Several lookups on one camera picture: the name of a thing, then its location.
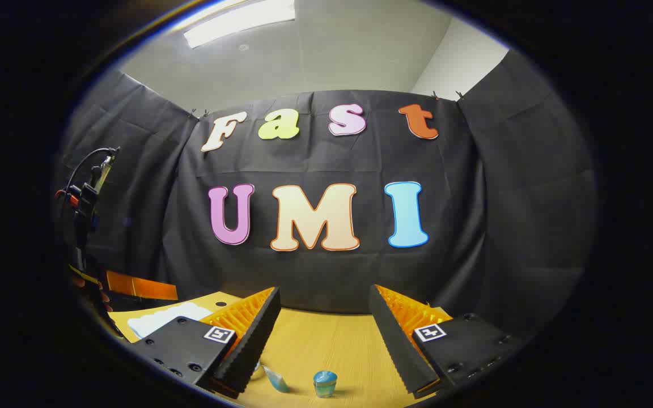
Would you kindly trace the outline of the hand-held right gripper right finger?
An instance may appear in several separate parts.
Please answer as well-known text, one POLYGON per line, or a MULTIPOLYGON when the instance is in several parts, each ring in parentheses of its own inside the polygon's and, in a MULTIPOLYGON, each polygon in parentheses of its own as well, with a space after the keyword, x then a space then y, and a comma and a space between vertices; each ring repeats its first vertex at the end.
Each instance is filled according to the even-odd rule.
POLYGON ((378 284, 370 287, 368 305, 402 384, 415 398, 460 392, 523 347, 520 338, 476 313, 451 317, 378 284))

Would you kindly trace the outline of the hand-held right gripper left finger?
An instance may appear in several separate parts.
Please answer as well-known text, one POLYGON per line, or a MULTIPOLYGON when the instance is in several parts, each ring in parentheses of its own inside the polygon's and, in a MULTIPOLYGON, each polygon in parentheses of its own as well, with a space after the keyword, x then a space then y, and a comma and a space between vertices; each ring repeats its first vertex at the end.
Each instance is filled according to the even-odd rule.
POLYGON ((238 398, 281 309, 279 287, 269 287, 199 320, 174 315, 141 335, 132 349, 185 383, 238 398))

